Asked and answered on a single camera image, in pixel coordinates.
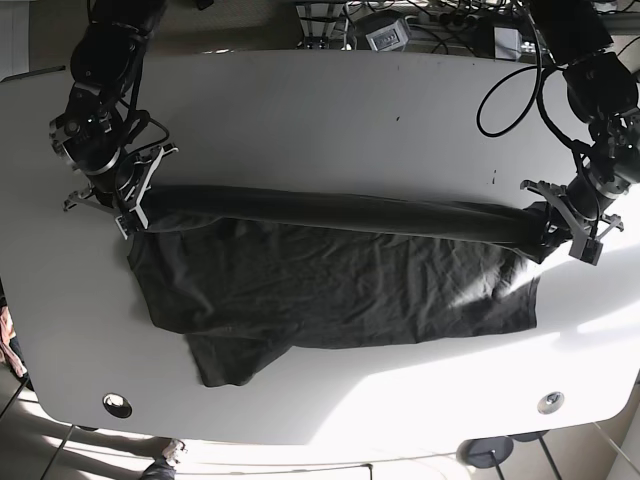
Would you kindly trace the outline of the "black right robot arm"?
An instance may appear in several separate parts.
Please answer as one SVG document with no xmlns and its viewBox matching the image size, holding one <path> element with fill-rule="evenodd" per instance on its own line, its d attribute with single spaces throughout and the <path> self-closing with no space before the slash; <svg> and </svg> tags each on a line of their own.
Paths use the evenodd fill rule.
<svg viewBox="0 0 640 480">
<path fill-rule="evenodd" d="M 150 125 L 165 127 L 137 106 L 144 57 L 166 11 L 164 1 L 91 1 L 84 36 L 70 61 L 73 86 L 63 114 L 50 123 L 54 152 L 89 181 L 65 200 L 115 219 L 129 237 L 148 228 L 142 201 L 163 158 L 176 148 L 170 133 L 132 144 Z"/>
</svg>

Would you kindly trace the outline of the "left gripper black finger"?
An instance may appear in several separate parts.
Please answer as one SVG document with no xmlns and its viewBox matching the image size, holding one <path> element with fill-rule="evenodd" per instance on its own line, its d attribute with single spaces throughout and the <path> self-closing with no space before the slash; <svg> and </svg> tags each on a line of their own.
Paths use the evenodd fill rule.
<svg viewBox="0 0 640 480">
<path fill-rule="evenodd" d="M 622 221 L 622 218 L 617 214 L 612 214 L 612 215 L 603 214 L 602 221 L 607 224 L 606 229 L 602 231 L 603 234 L 608 234 L 614 229 L 617 229 L 620 232 L 624 231 L 624 223 Z"/>
<path fill-rule="evenodd" d="M 570 228 L 559 211 L 548 202 L 534 202 L 529 212 L 542 222 L 541 243 L 555 250 L 570 240 Z"/>
</svg>

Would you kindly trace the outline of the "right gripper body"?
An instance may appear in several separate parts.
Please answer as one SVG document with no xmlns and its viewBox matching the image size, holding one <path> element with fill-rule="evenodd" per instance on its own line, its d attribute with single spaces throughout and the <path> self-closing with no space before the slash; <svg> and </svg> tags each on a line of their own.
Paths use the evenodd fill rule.
<svg viewBox="0 0 640 480">
<path fill-rule="evenodd" d="M 159 123 L 147 112 L 135 113 L 131 124 L 116 112 L 100 112 L 83 119 L 61 115 L 51 121 L 49 138 L 55 153 L 88 179 L 87 187 L 95 192 L 93 200 L 107 206 L 107 214 L 115 219 L 129 213 L 127 200 L 143 187 L 150 190 L 152 176 L 162 160 L 178 151 L 168 141 L 168 131 L 158 141 L 127 151 L 129 142 L 150 124 Z"/>
</svg>

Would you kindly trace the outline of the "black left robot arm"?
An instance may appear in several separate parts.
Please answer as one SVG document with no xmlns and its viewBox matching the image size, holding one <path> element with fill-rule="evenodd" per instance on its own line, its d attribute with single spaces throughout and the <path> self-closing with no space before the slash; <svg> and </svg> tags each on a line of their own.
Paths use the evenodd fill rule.
<svg viewBox="0 0 640 480">
<path fill-rule="evenodd" d="M 540 70 L 536 106 L 576 168 L 566 186 L 526 184 L 545 200 L 542 230 L 526 252 L 543 259 L 568 242 L 573 257 L 592 263 L 602 247 L 599 223 L 614 222 L 606 210 L 639 182 L 637 82 L 612 51 L 613 40 L 591 2 L 528 1 L 525 7 L 537 43 L 552 59 Z M 587 125 L 590 143 L 563 133 L 547 112 L 544 86 L 555 72 L 566 82 L 570 108 Z"/>
</svg>

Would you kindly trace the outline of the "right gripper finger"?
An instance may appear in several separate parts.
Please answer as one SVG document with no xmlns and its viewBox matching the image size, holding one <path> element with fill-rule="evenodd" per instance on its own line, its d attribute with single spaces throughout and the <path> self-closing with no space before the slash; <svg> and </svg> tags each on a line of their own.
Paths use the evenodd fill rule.
<svg viewBox="0 0 640 480">
<path fill-rule="evenodd" d="M 95 192 L 92 187 L 86 187 L 82 190 L 73 191 L 63 202 L 63 211 L 69 212 L 71 209 L 78 205 L 83 205 L 89 208 L 99 210 L 101 212 L 108 212 L 108 207 L 102 205 L 99 201 L 94 201 Z"/>
<path fill-rule="evenodd" d="M 136 225 L 140 230 L 147 230 L 149 228 L 149 218 L 142 205 L 144 196 L 146 195 L 149 187 L 143 187 L 141 190 L 136 191 L 127 200 L 127 210 L 133 216 Z"/>
</svg>

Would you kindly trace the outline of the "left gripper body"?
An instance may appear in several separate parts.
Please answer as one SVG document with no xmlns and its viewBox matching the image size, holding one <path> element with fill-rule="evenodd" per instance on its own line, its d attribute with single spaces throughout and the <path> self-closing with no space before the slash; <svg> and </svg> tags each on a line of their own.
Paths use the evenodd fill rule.
<svg viewBox="0 0 640 480">
<path fill-rule="evenodd" d="M 524 180 L 521 190 L 541 196 L 545 202 L 555 207 L 570 228 L 570 238 L 575 234 L 601 240 L 607 224 L 602 215 L 620 197 L 626 195 L 630 183 L 620 176 L 605 181 L 595 168 L 587 165 L 568 185 L 556 185 L 545 181 Z"/>
</svg>

